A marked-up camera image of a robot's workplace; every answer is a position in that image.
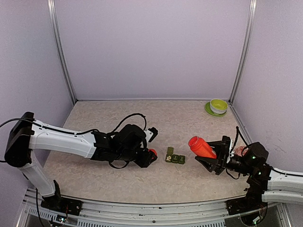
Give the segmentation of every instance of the white wall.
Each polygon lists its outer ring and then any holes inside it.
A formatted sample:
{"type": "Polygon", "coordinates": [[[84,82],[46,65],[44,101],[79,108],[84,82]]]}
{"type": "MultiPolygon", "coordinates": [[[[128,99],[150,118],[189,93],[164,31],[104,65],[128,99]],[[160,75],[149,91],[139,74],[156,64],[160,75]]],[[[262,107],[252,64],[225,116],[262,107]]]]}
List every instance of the white wall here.
{"type": "MultiPolygon", "coordinates": [[[[0,7],[0,122],[32,111],[35,117],[62,125],[72,108],[57,56],[47,1],[6,0],[0,7]]],[[[11,123],[0,129],[4,159],[11,123]]],[[[38,154],[42,163],[47,153],[38,154]]],[[[27,180],[0,163],[0,226],[12,227],[27,180]]]]}
{"type": "MultiPolygon", "coordinates": [[[[303,1],[258,0],[235,108],[269,164],[303,172],[303,1]]],[[[289,206],[295,226],[303,207],[289,206]]]]}
{"type": "Polygon", "coordinates": [[[228,99],[250,0],[56,1],[77,98],[228,99]]]}

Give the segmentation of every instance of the beige table surface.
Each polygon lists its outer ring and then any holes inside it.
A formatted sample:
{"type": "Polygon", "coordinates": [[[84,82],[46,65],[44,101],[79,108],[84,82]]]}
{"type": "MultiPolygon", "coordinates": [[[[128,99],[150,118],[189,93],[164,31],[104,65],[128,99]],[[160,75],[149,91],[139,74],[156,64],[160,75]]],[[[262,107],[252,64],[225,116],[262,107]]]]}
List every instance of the beige table surface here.
{"type": "MultiPolygon", "coordinates": [[[[124,169],[113,169],[107,162],[52,151],[44,169],[59,183],[62,194],[98,201],[182,203],[244,195],[243,190],[248,187],[246,177],[233,180],[225,172],[220,176],[209,173],[195,160],[195,154],[187,145],[196,135],[206,141],[221,140],[223,135],[235,137],[237,123],[231,111],[228,110],[224,117],[213,117],[204,110],[205,103],[77,102],[65,123],[67,129],[85,131],[98,128],[102,132],[110,132],[125,116],[138,112],[144,114],[147,127],[155,127],[159,131],[148,146],[157,151],[158,160],[148,168],[130,163],[124,169]],[[168,146],[174,147],[175,154],[186,156],[184,165],[165,162],[168,146]]],[[[144,120],[139,116],[128,119],[127,123],[144,126],[144,120]]],[[[237,145],[243,145],[243,142],[240,140],[237,145]]]]}

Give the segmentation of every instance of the white bowl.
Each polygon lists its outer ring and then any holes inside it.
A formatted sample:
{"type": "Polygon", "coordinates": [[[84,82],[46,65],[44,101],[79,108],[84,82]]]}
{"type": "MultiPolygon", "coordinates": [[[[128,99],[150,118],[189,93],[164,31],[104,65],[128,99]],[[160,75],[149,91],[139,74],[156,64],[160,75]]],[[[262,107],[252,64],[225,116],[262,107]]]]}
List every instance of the white bowl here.
{"type": "Polygon", "coordinates": [[[227,109],[226,109],[226,110],[218,110],[218,109],[214,108],[211,104],[210,104],[210,109],[211,109],[215,114],[223,114],[223,113],[225,113],[225,112],[227,111],[227,109]]]}

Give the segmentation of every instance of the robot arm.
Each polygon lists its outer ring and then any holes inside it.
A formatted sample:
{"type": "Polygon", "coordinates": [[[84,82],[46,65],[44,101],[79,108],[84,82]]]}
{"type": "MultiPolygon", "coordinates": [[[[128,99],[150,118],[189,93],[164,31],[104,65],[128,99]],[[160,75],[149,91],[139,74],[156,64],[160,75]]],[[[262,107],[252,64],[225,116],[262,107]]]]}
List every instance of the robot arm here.
{"type": "Polygon", "coordinates": [[[214,171],[219,175],[225,169],[249,176],[247,183],[250,187],[246,189],[246,196],[226,202],[230,215],[265,207],[267,202],[303,204],[303,173],[279,170],[268,165],[268,151],[259,142],[248,145],[243,156],[234,154],[231,144],[231,139],[223,136],[221,141],[208,142],[208,147],[204,145],[199,151],[194,150],[197,154],[195,159],[209,172],[214,171]],[[214,157],[207,154],[208,149],[215,153],[214,157]]]}
{"type": "Polygon", "coordinates": [[[82,202],[61,196],[58,183],[50,180],[43,171],[34,149],[55,150],[91,160],[108,161],[112,167],[115,167],[112,165],[114,160],[123,160],[126,165],[133,161],[143,168],[157,159],[156,152],[147,148],[147,143],[158,134],[155,128],[142,130],[137,125],[128,124],[120,132],[79,132],[35,120],[30,112],[25,113],[22,119],[10,132],[5,161],[17,167],[39,190],[44,199],[41,206],[51,210],[79,215],[82,202]]]}

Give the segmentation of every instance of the metal corner post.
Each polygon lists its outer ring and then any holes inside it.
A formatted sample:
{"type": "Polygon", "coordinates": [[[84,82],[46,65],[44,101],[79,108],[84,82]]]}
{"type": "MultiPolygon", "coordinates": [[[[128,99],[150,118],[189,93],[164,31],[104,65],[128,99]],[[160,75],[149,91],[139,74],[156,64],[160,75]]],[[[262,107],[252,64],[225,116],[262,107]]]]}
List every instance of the metal corner post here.
{"type": "Polygon", "coordinates": [[[52,27],[53,27],[53,34],[54,34],[56,45],[57,45],[57,51],[58,51],[58,55],[60,58],[61,67],[63,70],[64,79],[66,82],[66,86],[67,86],[71,101],[72,101],[73,105],[75,105],[77,102],[77,98],[76,98],[76,95],[75,95],[75,92],[74,92],[74,89],[73,89],[73,86],[71,83],[71,78],[68,73],[66,60],[65,60],[65,57],[63,54],[63,48],[62,48],[62,44],[61,44],[61,40],[60,40],[59,26],[58,26],[57,15],[56,15],[55,2],[54,2],[54,0],[47,0],[47,3],[48,3],[49,15],[51,17],[51,23],[52,23],[52,27]]]}
{"type": "Polygon", "coordinates": [[[251,37],[251,33],[252,33],[252,27],[253,27],[253,22],[254,22],[254,18],[255,18],[256,7],[257,7],[257,0],[250,0],[250,11],[249,11],[249,15],[248,15],[243,49],[242,49],[242,53],[241,53],[240,63],[239,63],[238,70],[237,70],[237,76],[236,76],[235,82],[233,84],[231,96],[229,98],[229,103],[231,105],[233,104],[234,99],[237,95],[240,80],[242,77],[243,68],[245,65],[245,60],[246,60],[246,56],[247,56],[248,49],[249,49],[250,37],[251,37]]]}

